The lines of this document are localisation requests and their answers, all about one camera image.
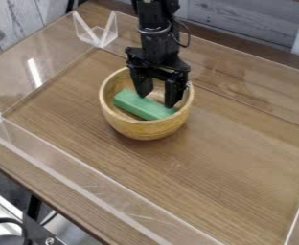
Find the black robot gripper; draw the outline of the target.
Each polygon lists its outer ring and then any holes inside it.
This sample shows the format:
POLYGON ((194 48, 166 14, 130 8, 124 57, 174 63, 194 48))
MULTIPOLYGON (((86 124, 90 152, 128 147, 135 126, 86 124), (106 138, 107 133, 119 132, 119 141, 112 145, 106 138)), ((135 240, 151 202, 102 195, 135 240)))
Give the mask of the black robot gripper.
POLYGON ((172 108, 183 99, 188 87, 184 78, 191 71, 190 65, 180 59, 180 48, 190 46, 180 42, 180 30, 171 26, 162 30, 140 29, 140 47, 128 47, 128 68, 138 95, 144 98, 154 90, 154 80, 166 80, 164 107, 172 108))

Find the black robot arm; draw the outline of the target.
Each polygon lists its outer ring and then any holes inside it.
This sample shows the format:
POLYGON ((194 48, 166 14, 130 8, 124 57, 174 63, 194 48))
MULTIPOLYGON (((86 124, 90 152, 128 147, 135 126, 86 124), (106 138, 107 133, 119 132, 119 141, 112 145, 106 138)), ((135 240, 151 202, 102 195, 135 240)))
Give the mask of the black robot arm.
POLYGON ((180 26, 175 13, 179 0, 132 0, 138 16, 140 47, 127 47, 128 68, 135 90, 144 98, 154 90, 154 79, 164 82, 164 106, 172 108, 183 99, 191 66, 180 59, 180 26))

